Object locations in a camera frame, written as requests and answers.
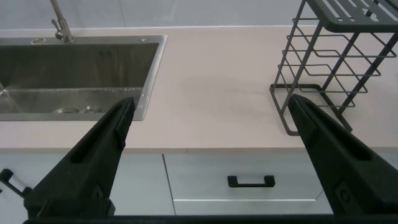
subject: black metal rack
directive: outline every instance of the black metal rack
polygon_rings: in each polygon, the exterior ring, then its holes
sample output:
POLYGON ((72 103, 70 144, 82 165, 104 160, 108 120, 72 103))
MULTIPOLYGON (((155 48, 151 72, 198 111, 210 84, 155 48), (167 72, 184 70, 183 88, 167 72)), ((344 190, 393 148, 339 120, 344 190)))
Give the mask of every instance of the black metal rack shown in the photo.
POLYGON ((365 83, 370 77, 380 76, 377 69, 385 58, 396 58, 397 54, 392 50, 398 42, 398 0, 303 0, 298 10, 297 16, 293 19, 293 28, 287 36, 287 45, 282 51, 283 57, 278 65, 278 73, 274 84, 270 87, 272 99, 276 105, 279 116, 282 120, 287 134, 298 136, 297 131, 292 131, 286 122, 285 111, 290 97, 295 90, 301 93, 319 94, 324 104, 317 104, 319 107, 332 110, 340 123, 348 130, 352 131, 351 126, 343 117, 345 109, 355 107, 353 101, 358 93, 367 93, 365 83), (315 13, 316 18, 302 18, 305 5, 308 4, 315 13), (315 31, 312 34, 300 27, 299 22, 317 22, 315 31), (382 49, 377 55, 364 53, 356 45, 360 34, 368 34, 382 45, 382 49), (391 33, 388 41, 383 41, 378 33, 391 33), (342 38, 347 42, 342 51, 336 49, 317 49, 315 44, 322 38, 342 38), (304 39, 308 47, 298 48, 293 44, 295 39, 304 39), (291 54, 298 62, 291 62, 288 55, 291 54), (330 59, 326 63, 313 63, 310 57, 330 59), (349 58, 360 58, 368 64, 368 69, 363 73, 358 73, 349 64, 349 58), (344 65, 346 71, 342 72, 341 66, 344 65), (322 67, 327 72, 311 72, 310 68, 322 67), (319 83, 303 83, 300 79, 303 73, 309 77, 325 77, 322 85, 319 83), (355 78, 356 84, 353 88, 344 86, 345 78, 355 78), (336 85, 330 88, 330 83, 334 81, 336 85), (279 104, 275 95, 277 89, 286 89, 287 96, 282 104, 279 104), (330 98, 331 95, 343 94, 345 99, 342 103, 335 103, 330 98))

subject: black drawer handle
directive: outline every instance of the black drawer handle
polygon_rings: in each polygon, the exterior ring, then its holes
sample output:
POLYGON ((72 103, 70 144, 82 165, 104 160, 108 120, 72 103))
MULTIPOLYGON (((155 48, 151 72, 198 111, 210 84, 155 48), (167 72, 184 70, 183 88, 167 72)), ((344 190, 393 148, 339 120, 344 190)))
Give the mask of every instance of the black drawer handle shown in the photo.
POLYGON ((273 175, 264 176, 265 184, 239 184, 236 176, 228 176, 229 187, 274 187, 275 178, 273 175))
POLYGON ((14 175, 14 173, 9 170, 9 169, 3 169, 0 173, 0 182, 4 183, 5 186, 9 187, 13 192, 21 196, 22 198, 25 198, 29 192, 32 191, 30 187, 25 187, 24 191, 18 190, 14 185, 10 184, 10 179, 14 175))

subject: white wall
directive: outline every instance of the white wall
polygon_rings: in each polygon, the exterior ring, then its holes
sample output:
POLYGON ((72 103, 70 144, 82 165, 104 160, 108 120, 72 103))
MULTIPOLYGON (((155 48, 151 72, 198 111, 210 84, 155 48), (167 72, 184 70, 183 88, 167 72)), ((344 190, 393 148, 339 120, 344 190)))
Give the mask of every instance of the white wall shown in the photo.
MULTIPOLYGON (((71 28, 290 25, 301 0, 58 0, 71 28)), ((311 15, 306 9, 305 15, 311 15)), ((0 29, 51 29, 49 0, 0 0, 0 29)))

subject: sink basin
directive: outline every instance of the sink basin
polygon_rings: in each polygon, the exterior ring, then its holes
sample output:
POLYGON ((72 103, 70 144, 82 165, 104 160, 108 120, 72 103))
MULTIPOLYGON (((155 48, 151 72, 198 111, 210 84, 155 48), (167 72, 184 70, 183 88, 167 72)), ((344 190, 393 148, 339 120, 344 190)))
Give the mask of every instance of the sink basin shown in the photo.
POLYGON ((129 96, 143 120, 166 39, 0 39, 0 120, 95 121, 129 96))

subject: kitchen countertop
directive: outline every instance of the kitchen countertop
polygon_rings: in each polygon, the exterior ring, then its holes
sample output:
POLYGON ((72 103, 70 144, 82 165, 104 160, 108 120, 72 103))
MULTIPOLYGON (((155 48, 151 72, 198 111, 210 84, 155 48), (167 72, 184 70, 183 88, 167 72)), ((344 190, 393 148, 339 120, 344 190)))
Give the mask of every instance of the kitchen countertop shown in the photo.
MULTIPOLYGON (((125 152, 303 152, 301 139, 286 134, 269 93, 289 31, 214 27, 72 32, 169 36, 145 120, 131 125, 125 152)), ((0 30, 0 37, 52 36, 53 30, 0 30)), ((371 77, 369 93, 358 95, 356 107, 344 113, 353 133, 379 152, 398 151, 397 60, 386 59, 380 68, 383 75, 371 77)), ((67 152, 94 124, 3 121, 0 152, 67 152)))

